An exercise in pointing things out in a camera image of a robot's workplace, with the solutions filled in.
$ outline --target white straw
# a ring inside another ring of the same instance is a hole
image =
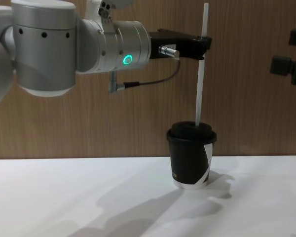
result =
[[[204,13],[203,13],[202,37],[207,36],[208,8],[209,8],[208,3],[205,3]],[[204,73],[205,73],[205,59],[200,60],[198,63],[195,126],[199,126],[201,123]]]

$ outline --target green led light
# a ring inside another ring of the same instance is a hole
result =
[[[125,58],[124,58],[124,60],[123,60],[123,63],[124,63],[125,65],[128,65],[128,64],[130,64],[132,61],[133,61],[133,56],[130,55],[130,54],[128,54],[128,55],[125,56]]]

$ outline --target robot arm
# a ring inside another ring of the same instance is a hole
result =
[[[141,68],[150,59],[200,60],[210,49],[210,38],[149,33],[140,22],[113,21],[110,10],[131,2],[87,0],[85,19],[66,1],[12,0],[12,7],[0,6],[0,100],[11,88],[13,69],[28,93],[60,96],[74,87],[76,73],[112,72],[116,82],[117,71]]]

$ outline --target cup base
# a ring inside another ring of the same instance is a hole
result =
[[[202,189],[205,186],[207,186],[207,181],[205,181],[204,183],[201,184],[183,184],[180,183],[176,180],[173,180],[173,183],[179,187],[180,189],[187,189],[187,190],[197,190],[197,189]]]

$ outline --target wood panel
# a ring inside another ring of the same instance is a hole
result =
[[[73,0],[82,14],[84,0]],[[135,0],[114,13],[157,28],[199,35],[203,0]],[[218,134],[215,155],[296,155],[296,86],[269,74],[288,47],[296,0],[209,0],[202,120]],[[108,74],[77,77],[59,98],[33,97],[17,85],[0,104],[0,158],[166,156],[166,130],[194,120],[198,63],[182,60],[172,81],[108,94]],[[119,81],[160,79],[175,69],[155,60]]]

